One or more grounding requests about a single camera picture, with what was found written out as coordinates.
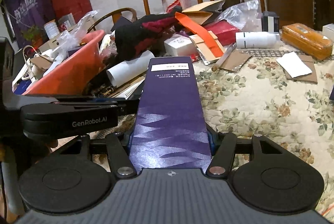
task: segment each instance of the paper sheet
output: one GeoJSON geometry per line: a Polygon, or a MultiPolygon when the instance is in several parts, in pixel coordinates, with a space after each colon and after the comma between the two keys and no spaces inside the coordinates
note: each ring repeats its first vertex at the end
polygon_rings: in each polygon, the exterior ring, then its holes
{"type": "Polygon", "coordinates": [[[312,70],[306,66],[295,52],[286,53],[280,58],[276,59],[292,78],[311,74],[312,70]]]}
{"type": "Polygon", "coordinates": [[[136,76],[147,71],[151,58],[154,58],[153,53],[145,51],[136,59],[123,61],[111,69],[108,69],[106,72],[111,84],[115,87],[120,87],[122,84],[125,84],[136,76]]]}

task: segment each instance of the floral tablecloth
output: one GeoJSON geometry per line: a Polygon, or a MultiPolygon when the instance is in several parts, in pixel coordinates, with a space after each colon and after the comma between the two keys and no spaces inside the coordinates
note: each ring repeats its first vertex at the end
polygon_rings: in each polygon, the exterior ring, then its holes
{"type": "MultiPolygon", "coordinates": [[[[316,168],[325,181],[316,210],[334,223],[334,103],[329,100],[334,61],[315,64],[318,84],[287,80],[274,57],[251,58],[236,74],[213,73],[202,62],[193,66],[206,122],[239,137],[261,133],[316,168]]],[[[125,131],[134,120],[123,117],[112,130],[125,131]]],[[[238,155],[234,165],[247,161],[247,155],[238,155]]],[[[106,156],[96,156],[95,162],[109,169],[106,156]]]]}

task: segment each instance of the white label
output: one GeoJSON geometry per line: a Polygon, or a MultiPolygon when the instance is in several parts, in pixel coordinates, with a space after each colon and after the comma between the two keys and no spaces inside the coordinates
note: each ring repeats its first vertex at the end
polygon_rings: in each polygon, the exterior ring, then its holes
{"type": "Polygon", "coordinates": [[[174,64],[159,64],[152,65],[151,71],[159,70],[188,70],[188,63],[174,63],[174,64]]]}

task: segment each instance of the small white box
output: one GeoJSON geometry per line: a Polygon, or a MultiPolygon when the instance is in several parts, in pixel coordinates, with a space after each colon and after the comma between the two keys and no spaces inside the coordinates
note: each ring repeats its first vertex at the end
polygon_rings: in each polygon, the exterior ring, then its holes
{"type": "Polygon", "coordinates": [[[330,23],[322,27],[322,34],[334,41],[334,24],[330,23]]]}
{"type": "Polygon", "coordinates": [[[196,46],[190,38],[180,34],[174,34],[165,40],[165,49],[171,56],[190,56],[197,53],[196,46]]]}

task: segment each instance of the cardboard piece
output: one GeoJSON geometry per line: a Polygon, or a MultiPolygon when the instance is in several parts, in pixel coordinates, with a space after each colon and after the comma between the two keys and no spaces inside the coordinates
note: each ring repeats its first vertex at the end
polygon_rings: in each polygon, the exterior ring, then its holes
{"type": "Polygon", "coordinates": [[[252,56],[250,54],[235,49],[219,68],[227,71],[238,72],[251,57],[252,56]]]}
{"type": "Polygon", "coordinates": [[[290,74],[287,73],[286,70],[284,70],[285,76],[287,77],[288,80],[294,80],[294,81],[302,81],[302,82],[309,82],[312,84],[317,84],[318,79],[317,79],[317,73],[315,72],[315,67],[314,67],[314,61],[312,56],[309,55],[298,55],[298,57],[303,61],[303,63],[312,70],[311,74],[308,75],[303,75],[299,77],[292,78],[290,74]]]}
{"type": "Polygon", "coordinates": [[[37,56],[37,57],[31,58],[30,62],[32,64],[34,64],[36,67],[38,67],[40,69],[43,69],[43,70],[49,69],[49,67],[51,67],[51,65],[52,65],[51,62],[49,62],[48,60],[44,59],[41,56],[37,56]]]}
{"type": "MultiPolygon", "coordinates": [[[[213,37],[213,39],[216,41],[218,47],[225,52],[225,48],[221,45],[221,43],[218,41],[218,37],[212,32],[209,31],[210,35],[213,37]]],[[[204,55],[205,59],[209,62],[215,61],[219,59],[220,57],[216,57],[213,55],[211,50],[208,48],[208,46],[205,44],[202,38],[200,38],[198,35],[191,35],[190,36],[191,41],[199,48],[199,50],[204,55]]]]}
{"type": "Polygon", "coordinates": [[[209,1],[196,4],[182,11],[183,14],[187,15],[197,24],[202,25],[205,23],[212,15],[213,12],[207,12],[206,9],[210,8],[213,4],[219,3],[219,1],[209,1]]]}

